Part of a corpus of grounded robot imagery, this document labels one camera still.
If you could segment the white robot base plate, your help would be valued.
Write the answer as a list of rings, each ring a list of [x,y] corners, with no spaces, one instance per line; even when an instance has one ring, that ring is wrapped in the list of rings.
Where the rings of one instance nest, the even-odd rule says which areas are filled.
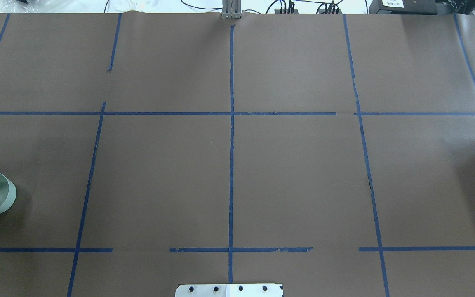
[[[275,283],[183,284],[176,297],[283,297],[283,285]]]

